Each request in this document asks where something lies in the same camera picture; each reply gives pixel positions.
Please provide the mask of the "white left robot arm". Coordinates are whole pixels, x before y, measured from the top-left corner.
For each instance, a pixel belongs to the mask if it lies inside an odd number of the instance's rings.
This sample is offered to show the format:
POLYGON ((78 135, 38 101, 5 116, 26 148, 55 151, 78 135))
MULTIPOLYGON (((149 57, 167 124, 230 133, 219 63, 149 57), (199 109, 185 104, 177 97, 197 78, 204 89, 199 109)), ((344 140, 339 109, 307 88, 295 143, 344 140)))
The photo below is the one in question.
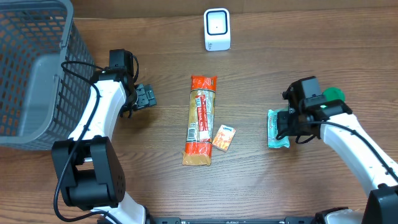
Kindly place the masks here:
POLYGON ((98 223, 154 223, 149 210, 126 192, 123 168, 111 144, 118 117, 157 104, 150 85, 138 84, 139 62, 125 50, 109 52, 107 67, 94 66, 90 97, 76 128, 52 146, 58 178, 53 210, 64 222, 101 216, 98 223))

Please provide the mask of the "green lid jar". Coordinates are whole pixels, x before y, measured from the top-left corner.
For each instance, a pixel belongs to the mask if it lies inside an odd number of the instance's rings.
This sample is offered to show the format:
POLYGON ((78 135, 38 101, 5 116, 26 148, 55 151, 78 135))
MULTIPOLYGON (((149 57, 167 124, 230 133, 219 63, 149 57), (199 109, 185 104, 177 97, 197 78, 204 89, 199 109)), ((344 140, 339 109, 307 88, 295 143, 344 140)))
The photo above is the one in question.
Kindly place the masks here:
POLYGON ((323 94, 327 101, 341 100, 345 102, 345 94, 337 87, 329 87, 323 92, 323 94))

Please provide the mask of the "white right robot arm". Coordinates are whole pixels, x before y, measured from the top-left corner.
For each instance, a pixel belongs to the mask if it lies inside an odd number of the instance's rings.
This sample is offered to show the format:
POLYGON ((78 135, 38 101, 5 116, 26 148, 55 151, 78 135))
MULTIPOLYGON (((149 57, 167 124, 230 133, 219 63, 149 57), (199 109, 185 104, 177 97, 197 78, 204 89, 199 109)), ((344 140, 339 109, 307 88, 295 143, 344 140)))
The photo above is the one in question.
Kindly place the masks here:
POLYGON ((312 223, 397 223, 397 163, 360 125, 339 88, 320 89, 317 77, 299 79, 282 92, 288 106, 269 110, 268 146, 289 147, 321 139, 358 179, 368 200, 364 212, 336 207, 318 212, 312 223))

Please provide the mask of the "teal wet wipes pack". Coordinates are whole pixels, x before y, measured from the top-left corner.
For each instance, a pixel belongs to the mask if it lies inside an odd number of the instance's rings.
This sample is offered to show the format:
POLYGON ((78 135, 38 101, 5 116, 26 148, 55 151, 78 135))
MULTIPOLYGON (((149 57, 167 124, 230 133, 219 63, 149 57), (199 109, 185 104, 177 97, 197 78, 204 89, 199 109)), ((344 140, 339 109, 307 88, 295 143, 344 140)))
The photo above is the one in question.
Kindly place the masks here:
POLYGON ((267 141, 269 149, 290 147, 290 141, 287 136, 281 140, 276 140, 276 137, 278 135, 278 127, 277 127, 278 112, 280 112, 280 110, 269 110, 267 115, 267 141))

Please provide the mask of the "orange Kleenex tissue pack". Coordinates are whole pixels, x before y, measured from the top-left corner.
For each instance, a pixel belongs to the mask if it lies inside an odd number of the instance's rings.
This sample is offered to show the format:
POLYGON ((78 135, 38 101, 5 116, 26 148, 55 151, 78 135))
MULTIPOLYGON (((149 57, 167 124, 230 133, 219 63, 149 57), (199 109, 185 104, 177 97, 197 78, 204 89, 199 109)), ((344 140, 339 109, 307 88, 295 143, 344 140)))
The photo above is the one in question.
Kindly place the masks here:
POLYGON ((235 133, 236 130, 234 128, 221 125, 214 137, 212 145, 221 151, 227 152, 235 133))

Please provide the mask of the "orange spaghetti package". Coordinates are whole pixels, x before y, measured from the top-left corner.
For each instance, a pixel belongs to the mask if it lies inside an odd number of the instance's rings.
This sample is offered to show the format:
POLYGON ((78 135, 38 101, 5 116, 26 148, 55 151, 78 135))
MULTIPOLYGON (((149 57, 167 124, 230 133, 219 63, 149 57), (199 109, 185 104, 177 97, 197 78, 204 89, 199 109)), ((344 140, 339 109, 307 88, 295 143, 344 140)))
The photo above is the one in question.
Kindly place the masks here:
POLYGON ((211 164, 217 77, 193 75, 190 90, 187 138, 182 164, 211 164))

